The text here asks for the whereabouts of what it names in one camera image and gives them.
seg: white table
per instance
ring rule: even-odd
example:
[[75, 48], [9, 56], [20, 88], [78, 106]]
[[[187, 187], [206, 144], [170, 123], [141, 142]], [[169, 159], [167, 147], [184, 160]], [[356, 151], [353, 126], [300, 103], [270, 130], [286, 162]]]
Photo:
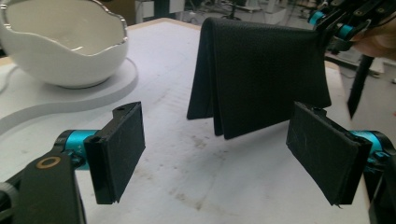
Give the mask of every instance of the white table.
[[[120, 203], [97, 205], [89, 172], [77, 171], [89, 223], [369, 223], [362, 181], [352, 205], [330, 206], [288, 150], [287, 122], [225, 141], [212, 119], [186, 120], [198, 27], [162, 19], [131, 27], [129, 37], [139, 71], [134, 89], [109, 105], [30, 119], [0, 135], [0, 180], [49, 151], [64, 130], [102, 129], [113, 108], [141, 101], [147, 148]], [[349, 129], [330, 64], [327, 78], [328, 117]]]

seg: wavy bowl rim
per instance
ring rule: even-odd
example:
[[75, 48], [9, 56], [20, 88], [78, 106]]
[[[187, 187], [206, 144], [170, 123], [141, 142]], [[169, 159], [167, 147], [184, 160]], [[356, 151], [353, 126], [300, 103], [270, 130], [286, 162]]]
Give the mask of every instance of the wavy bowl rim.
[[50, 38], [48, 38], [48, 37], [46, 37], [44, 35], [38, 35], [38, 34], [35, 34], [35, 33], [29, 33], [29, 32], [15, 31], [15, 30], [12, 29], [11, 24], [9, 23], [9, 21], [7, 19], [7, 16], [6, 16], [7, 8], [9, 6], [9, 4], [12, 2], [12, 0], [0, 1], [0, 17], [2, 17], [2, 19], [4, 21], [4, 24], [0, 24], [0, 25], [5, 26], [5, 28], [7, 30], [9, 30], [11, 33], [14, 33], [14, 34], [17, 34], [17, 35], [33, 35], [33, 36], [36, 36], [36, 37], [44, 38], [44, 39], [48, 40], [49, 42], [52, 42], [52, 43], [56, 44], [57, 46], [59, 46], [59, 47], [61, 47], [63, 49], [67, 49], [67, 51], [70, 51], [71, 53], [74, 53], [74, 54], [77, 54], [77, 55], [80, 55], [80, 56], [85, 56], [85, 57], [93, 57], [93, 56], [102, 54], [103, 52], [108, 51], [110, 49], [114, 49], [115, 47], [118, 47], [118, 46], [121, 46], [123, 44], [126, 44], [127, 41], [128, 41], [128, 32], [127, 32], [127, 27], [128, 26], [126, 24], [126, 20], [121, 15], [113, 13], [110, 10], [108, 10], [108, 8], [105, 5], [103, 5], [101, 2], [99, 2], [97, 0], [84, 0], [84, 1], [95, 3], [97, 6], [101, 7], [108, 15], [113, 16], [113, 17], [117, 17], [120, 20], [120, 22], [122, 24], [122, 27], [123, 27], [122, 31], [124, 33], [124, 37], [123, 37], [123, 39], [121, 40], [120, 43], [115, 44], [115, 45], [111, 45], [111, 46], [109, 46], [109, 47], [107, 47], [105, 49], [102, 49], [102, 50], [94, 53], [94, 54], [82, 54], [82, 53], [78, 53], [76, 51], [73, 51], [70, 48], [68, 48], [68, 47], [60, 44], [59, 42], [57, 42], [57, 41], [55, 41], [53, 39], [50, 39]]

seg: white bowl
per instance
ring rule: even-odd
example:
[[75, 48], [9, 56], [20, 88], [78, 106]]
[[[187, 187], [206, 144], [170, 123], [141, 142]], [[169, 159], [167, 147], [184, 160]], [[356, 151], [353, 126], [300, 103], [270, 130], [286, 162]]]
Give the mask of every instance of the white bowl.
[[0, 36], [24, 72], [75, 89], [115, 74], [128, 49], [123, 17], [92, 0], [3, 0]]

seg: dark fabric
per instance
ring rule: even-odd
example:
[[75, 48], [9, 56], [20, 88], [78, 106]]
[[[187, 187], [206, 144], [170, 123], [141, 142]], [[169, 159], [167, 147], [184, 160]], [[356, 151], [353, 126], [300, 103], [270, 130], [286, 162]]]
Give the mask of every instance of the dark fabric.
[[293, 101], [329, 106], [326, 43], [314, 31], [206, 19], [187, 118], [214, 117], [229, 139], [289, 119]]
[[170, 0], [154, 0], [154, 17], [153, 19], [176, 17], [175, 13], [169, 13]]
[[326, 118], [325, 110], [296, 103], [287, 145], [331, 205], [352, 204], [370, 141]]

